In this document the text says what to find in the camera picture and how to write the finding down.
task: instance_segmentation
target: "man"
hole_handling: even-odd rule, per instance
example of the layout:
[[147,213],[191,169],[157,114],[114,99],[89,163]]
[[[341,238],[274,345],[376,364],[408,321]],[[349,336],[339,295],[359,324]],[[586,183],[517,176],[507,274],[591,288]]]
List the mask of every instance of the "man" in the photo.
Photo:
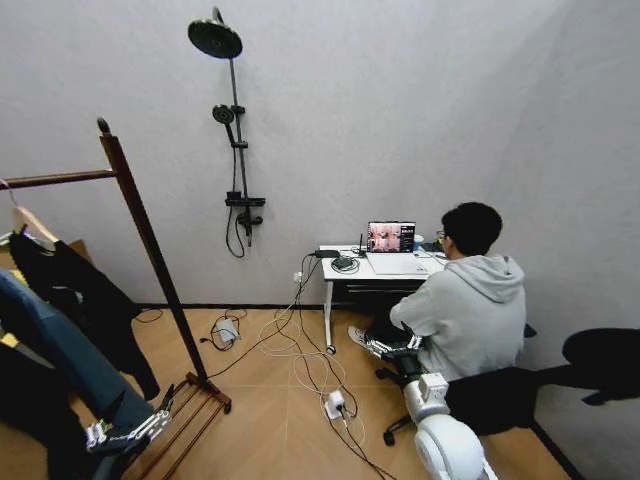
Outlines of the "man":
[[422,365],[448,381],[513,366],[524,336],[524,274],[512,258],[487,254],[502,230],[500,215],[482,203],[463,203],[442,217],[442,225],[439,240],[450,260],[445,269],[367,332],[349,327],[349,336],[365,348],[373,339],[406,342],[404,323],[428,337]]

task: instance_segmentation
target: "wooden clothes rack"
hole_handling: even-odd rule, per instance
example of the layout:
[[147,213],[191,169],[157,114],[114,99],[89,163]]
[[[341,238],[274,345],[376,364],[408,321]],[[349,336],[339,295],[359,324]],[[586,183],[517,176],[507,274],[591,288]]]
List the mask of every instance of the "wooden clothes rack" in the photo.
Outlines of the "wooden clothes rack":
[[[144,248],[147,251],[147,255],[149,256],[149,260],[151,261],[153,270],[156,274],[156,277],[158,278],[158,282],[160,282],[160,286],[162,287],[164,296],[167,299],[167,304],[171,309],[171,313],[173,314],[173,318],[176,322],[176,325],[178,326],[178,330],[180,331],[182,340],[184,341],[184,344],[187,347],[187,351],[189,352],[191,362],[193,363],[193,366],[196,370],[196,374],[187,373],[186,380],[184,380],[180,384],[178,390],[186,384],[189,384],[203,390],[206,394],[208,394],[210,397],[213,397],[221,404],[220,408],[215,409],[214,413],[205,422],[205,426],[198,431],[196,436],[189,443],[187,449],[183,451],[178,460],[174,462],[169,472],[164,477],[169,478],[171,474],[177,469],[179,463],[183,460],[191,447],[198,440],[200,435],[202,435],[206,426],[211,423],[218,412],[221,409],[223,409],[224,413],[229,413],[231,411],[231,399],[223,394],[211,381],[209,381],[207,371],[202,362],[202,357],[200,356],[200,352],[198,352],[198,348],[193,339],[193,334],[191,333],[191,328],[187,323],[187,318],[184,314],[182,304],[180,303],[178,292],[176,291],[173,280],[171,279],[171,275],[169,274],[169,269],[167,268],[167,264],[162,255],[162,251],[160,250],[160,245],[158,244],[156,235],[153,232],[153,228],[151,227],[151,222],[149,221],[147,211],[144,208],[144,204],[142,203],[142,198],[140,197],[140,193],[138,192],[138,187],[136,186],[133,179],[133,175],[129,168],[127,159],[124,155],[124,151],[122,150],[122,146],[120,145],[120,141],[118,140],[118,137],[111,134],[109,124],[103,118],[98,118],[98,128],[101,132],[100,142],[102,143],[102,147],[104,148],[107,159],[109,160],[109,164],[111,165],[110,170],[93,170],[87,172],[9,178],[5,179],[6,185],[0,183],[0,190],[5,190],[7,189],[7,187],[9,189],[18,189],[27,187],[38,187],[42,185],[55,185],[58,183],[84,182],[87,180],[97,180],[100,178],[115,178],[118,181],[122,196],[124,197],[125,202],[127,203],[127,207],[129,208],[129,213],[131,214],[131,217],[136,224],[138,233],[140,234],[140,239],[142,240]],[[193,417],[194,415],[190,416],[186,424],[188,424],[193,419]],[[174,435],[174,437],[169,441],[169,444],[172,444],[183,430],[184,426],[178,431],[176,435]],[[155,465],[157,463],[159,458],[166,452],[166,450],[167,449],[163,449],[161,451],[160,455],[158,455],[158,457],[152,462],[152,465]]]

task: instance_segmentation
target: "handheld shower head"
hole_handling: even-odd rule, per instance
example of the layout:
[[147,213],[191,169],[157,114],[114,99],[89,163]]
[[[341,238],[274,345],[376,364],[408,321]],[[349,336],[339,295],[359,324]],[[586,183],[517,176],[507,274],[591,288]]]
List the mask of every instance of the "handheld shower head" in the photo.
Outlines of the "handheld shower head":
[[235,118],[235,114],[233,110],[231,110],[226,105],[216,105],[213,107],[213,118],[215,118],[216,122],[220,122],[223,125],[230,125],[233,123],[233,119]]
[[200,51],[216,58],[235,58],[242,53],[240,36],[225,25],[218,7],[213,19],[194,20],[189,25],[189,40]]
[[227,136],[229,137],[229,142],[231,143],[231,147],[235,148],[236,139],[233,138],[233,132],[231,131],[231,124],[233,123],[233,119],[235,118],[235,114],[233,110],[231,110],[226,105],[216,105],[213,107],[211,111],[213,118],[216,122],[219,122],[224,125],[225,130],[227,131]]

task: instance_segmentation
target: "white sneaker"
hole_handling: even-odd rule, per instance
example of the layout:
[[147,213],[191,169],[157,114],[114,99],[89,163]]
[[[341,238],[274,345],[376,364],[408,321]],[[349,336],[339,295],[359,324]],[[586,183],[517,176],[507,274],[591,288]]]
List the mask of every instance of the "white sneaker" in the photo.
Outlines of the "white sneaker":
[[353,343],[357,343],[362,348],[366,348],[368,350],[367,341],[364,337],[364,333],[365,333],[364,330],[351,326],[349,327],[347,332],[349,333],[349,338]]

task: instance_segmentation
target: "charger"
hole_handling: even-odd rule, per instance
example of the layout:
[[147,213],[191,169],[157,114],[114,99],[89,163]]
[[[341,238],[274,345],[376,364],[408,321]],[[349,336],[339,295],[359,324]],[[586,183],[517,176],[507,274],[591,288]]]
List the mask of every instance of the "charger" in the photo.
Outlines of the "charger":
[[329,394],[329,398],[324,402],[324,410],[331,420],[342,417],[341,410],[344,408],[344,397],[340,390],[334,390]]

